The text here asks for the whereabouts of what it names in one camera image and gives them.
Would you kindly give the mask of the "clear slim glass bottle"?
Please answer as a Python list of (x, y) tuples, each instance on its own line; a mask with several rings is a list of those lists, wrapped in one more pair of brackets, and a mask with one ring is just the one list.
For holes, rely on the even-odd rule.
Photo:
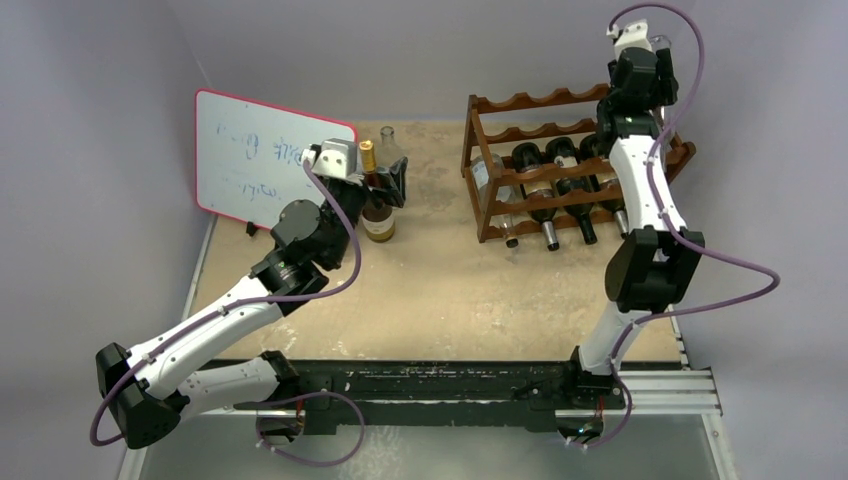
[(389, 167), (402, 156), (408, 158), (396, 141), (395, 129), (392, 126), (383, 126), (376, 149), (378, 166)]

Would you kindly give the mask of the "dark gold-capped wine bottle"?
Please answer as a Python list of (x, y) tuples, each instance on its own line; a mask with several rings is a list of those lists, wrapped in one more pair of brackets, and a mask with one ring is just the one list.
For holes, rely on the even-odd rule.
[(390, 240), (396, 230), (393, 207), (377, 194), (383, 188), (383, 181), (377, 171), (374, 143), (364, 140), (359, 143), (362, 157), (363, 179), (367, 199), (362, 210), (362, 224), (368, 238), (377, 243)]

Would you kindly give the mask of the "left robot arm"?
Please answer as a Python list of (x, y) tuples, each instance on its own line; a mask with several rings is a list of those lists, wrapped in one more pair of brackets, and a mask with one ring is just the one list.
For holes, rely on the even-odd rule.
[(363, 264), (355, 232), (363, 209), (406, 201), (406, 157), (388, 167), (369, 162), (357, 179), (327, 175), (322, 164), (310, 160), (304, 170), (323, 203), (289, 203), (271, 230), (272, 250), (230, 290), (148, 341), (110, 343), (96, 353), (102, 402), (89, 430), (92, 445), (122, 441), (142, 449), (210, 410), (243, 403), (284, 409), (300, 399), (299, 376), (279, 351), (231, 367), (206, 365), (254, 331), (352, 287)]

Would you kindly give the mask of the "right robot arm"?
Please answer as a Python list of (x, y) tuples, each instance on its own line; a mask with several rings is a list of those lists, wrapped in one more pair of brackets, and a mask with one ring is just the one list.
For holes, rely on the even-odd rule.
[(626, 47), (609, 73), (609, 92), (597, 106), (597, 137), (618, 179), (628, 232), (605, 270), (609, 303), (573, 352), (579, 369), (561, 381), (564, 399), (576, 407), (596, 399), (600, 383), (612, 383), (640, 320), (658, 317), (683, 298), (701, 258), (684, 243), (705, 244), (674, 207), (662, 168), (663, 140), (653, 113), (677, 100), (670, 49)]

